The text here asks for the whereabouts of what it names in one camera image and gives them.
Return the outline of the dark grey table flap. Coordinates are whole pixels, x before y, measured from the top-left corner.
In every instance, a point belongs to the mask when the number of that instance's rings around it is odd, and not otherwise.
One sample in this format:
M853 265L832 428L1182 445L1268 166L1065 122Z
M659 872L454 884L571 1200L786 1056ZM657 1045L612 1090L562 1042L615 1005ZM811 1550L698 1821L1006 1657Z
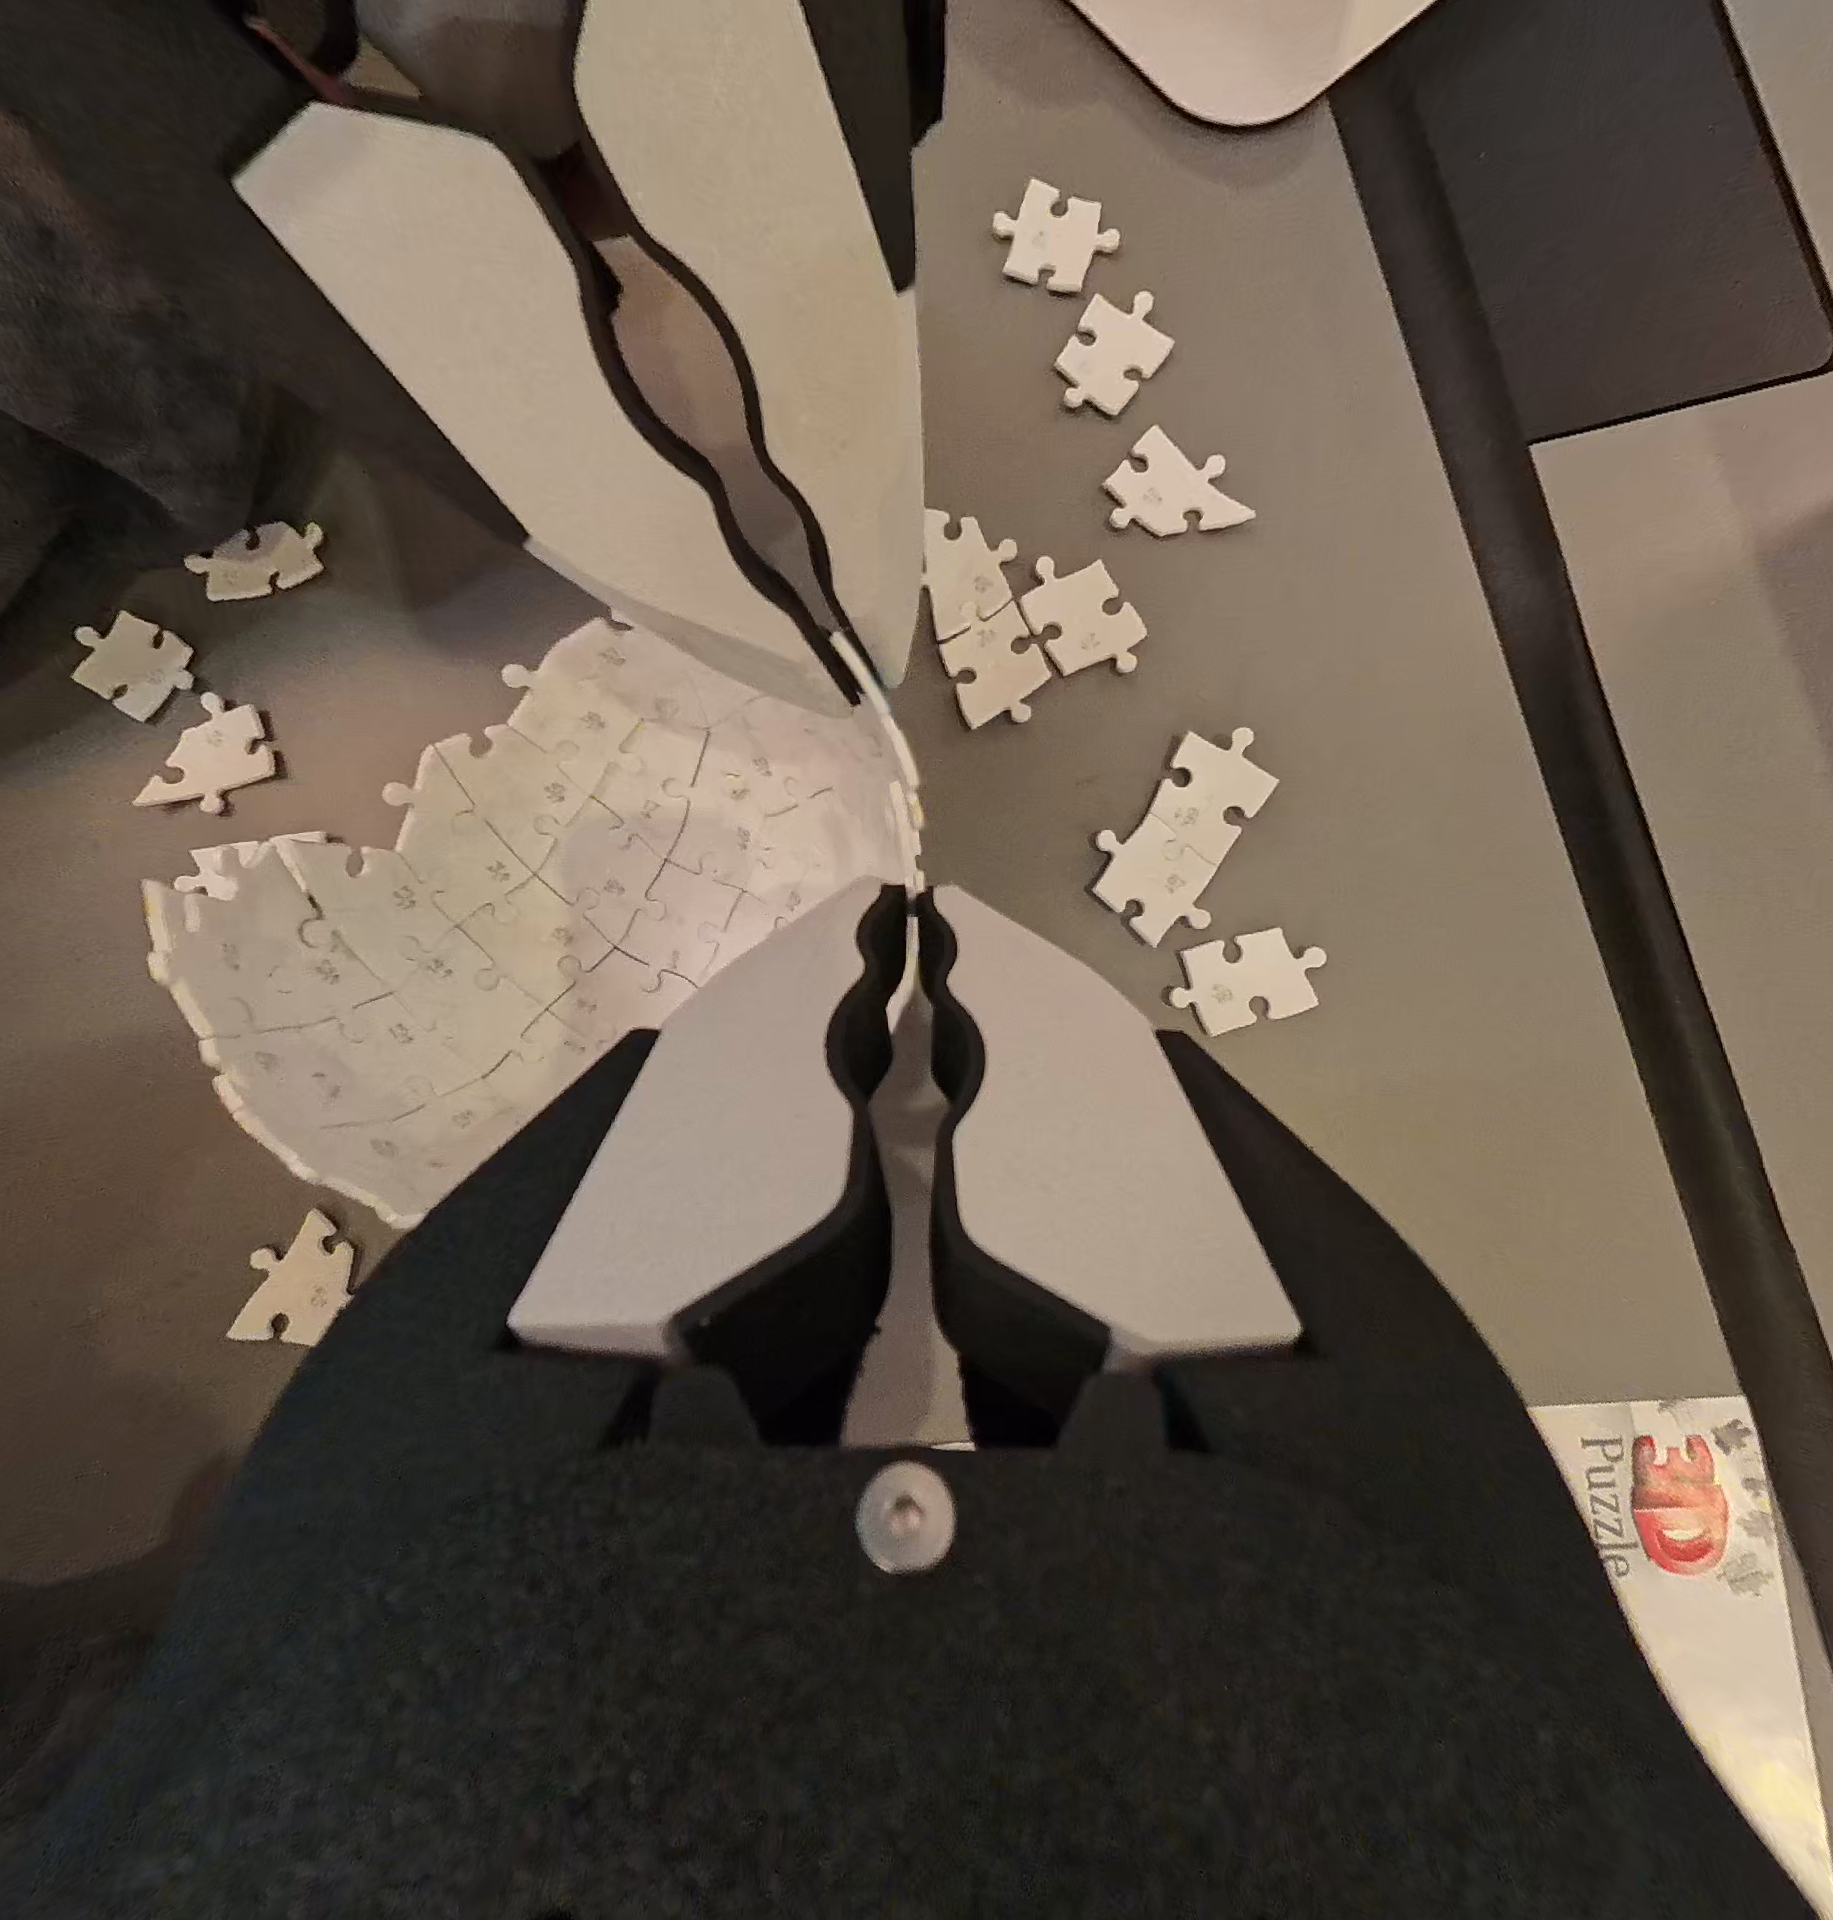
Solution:
M1833 286L1725 4L1447 1L1404 59L1530 445L1833 370Z

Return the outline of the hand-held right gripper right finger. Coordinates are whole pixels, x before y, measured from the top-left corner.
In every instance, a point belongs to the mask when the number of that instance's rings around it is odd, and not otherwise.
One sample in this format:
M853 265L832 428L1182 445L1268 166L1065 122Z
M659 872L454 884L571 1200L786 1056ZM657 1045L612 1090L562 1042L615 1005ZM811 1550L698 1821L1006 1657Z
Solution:
M992 1314L1076 1372L1279 1351L1300 1320L1145 1013L956 884L924 897L937 1314L998 1372Z

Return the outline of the puzzle pieces group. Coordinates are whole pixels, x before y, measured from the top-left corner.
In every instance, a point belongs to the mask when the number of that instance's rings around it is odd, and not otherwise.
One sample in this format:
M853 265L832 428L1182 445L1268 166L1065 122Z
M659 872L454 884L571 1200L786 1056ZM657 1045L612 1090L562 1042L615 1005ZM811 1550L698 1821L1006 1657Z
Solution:
M1000 277L1059 298L1076 298L1098 260L1120 247L1095 199L1068 195L1048 180L1026 180L1013 210L997 210L992 238L1002 245ZM1173 337L1154 323L1146 290L1119 302L1089 293L1052 368L1061 407L1119 419L1173 356ZM1228 534L1255 511L1221 486L1219 454L1190 459L1161 427L1148 424L1100 481L1111 532L1175 540ZM937 655L952 683L962 724L1025 724L1051 680L1092 668L1130 675L1146 640L1142 612L1102 560L1061 567L1032 564L1032 585L1017 590L1007 569L1013 540L990 540L975 517L924 511L921 587ZM1253 759L1251 729L1223 736L1182 733L1145 815L1126 834L1100 830L1102 868L1091 897L1145 946L1170 929L1209 929L1207 887L1240 832L1279 788L1279 775ZM1318 1003L1311 972L1327 964L1321 946L1292 946L1282 928L1250 929L1182 946L1182 982L1169 1005L1193 1018L1207 1037L1255 1019L1285 1019Z

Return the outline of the printed instruction leaflet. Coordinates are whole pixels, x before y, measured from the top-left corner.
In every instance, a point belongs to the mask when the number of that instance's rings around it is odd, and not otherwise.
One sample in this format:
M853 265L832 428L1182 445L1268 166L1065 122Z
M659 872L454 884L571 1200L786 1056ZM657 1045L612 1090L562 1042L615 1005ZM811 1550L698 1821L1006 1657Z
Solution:
M1742 1395L1532 1408L1671 1710L1822 1915L1833 1845L1773 1484Z

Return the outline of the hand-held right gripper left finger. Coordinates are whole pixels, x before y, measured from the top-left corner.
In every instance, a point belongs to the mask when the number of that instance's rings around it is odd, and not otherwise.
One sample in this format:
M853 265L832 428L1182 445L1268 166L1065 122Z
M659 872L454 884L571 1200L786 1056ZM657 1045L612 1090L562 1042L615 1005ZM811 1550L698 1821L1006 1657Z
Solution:
M522 1283L526 1347L674 1359L700 1312L832 1227L875 1154L909 891L848 884L662 1024Z

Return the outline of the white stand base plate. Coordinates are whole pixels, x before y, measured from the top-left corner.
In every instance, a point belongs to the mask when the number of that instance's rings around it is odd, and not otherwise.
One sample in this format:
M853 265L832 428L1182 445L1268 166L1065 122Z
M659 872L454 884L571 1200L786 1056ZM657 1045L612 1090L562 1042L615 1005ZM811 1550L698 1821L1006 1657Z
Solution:
M1182 115L1265 129L1310 106L1431 1L1072 1Z

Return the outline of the partly built white puzzle ball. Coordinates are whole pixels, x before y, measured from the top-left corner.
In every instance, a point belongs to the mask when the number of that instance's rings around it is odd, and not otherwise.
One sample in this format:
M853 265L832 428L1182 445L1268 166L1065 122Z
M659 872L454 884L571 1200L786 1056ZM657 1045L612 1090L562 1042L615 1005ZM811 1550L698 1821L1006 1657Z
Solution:
M905 877L865 704L798 706L611 616L502 677L504 721L383 791L390 848L238 839L141 884L223 1108L394 1229L774 929Z

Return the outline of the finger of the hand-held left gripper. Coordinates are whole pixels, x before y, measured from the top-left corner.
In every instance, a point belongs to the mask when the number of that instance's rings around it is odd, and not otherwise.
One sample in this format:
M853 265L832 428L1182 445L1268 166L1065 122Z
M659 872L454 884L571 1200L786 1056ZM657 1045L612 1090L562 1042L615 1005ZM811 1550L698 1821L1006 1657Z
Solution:
M580 4L571 100L624 227L696 299L828 621L811 683L906 671L924 566L899 4Z
M234 174L287 260L517 521L622 621L800 706L856 706L841 652L761 579L704 481L624 407L589 264L471 131L307 105Z

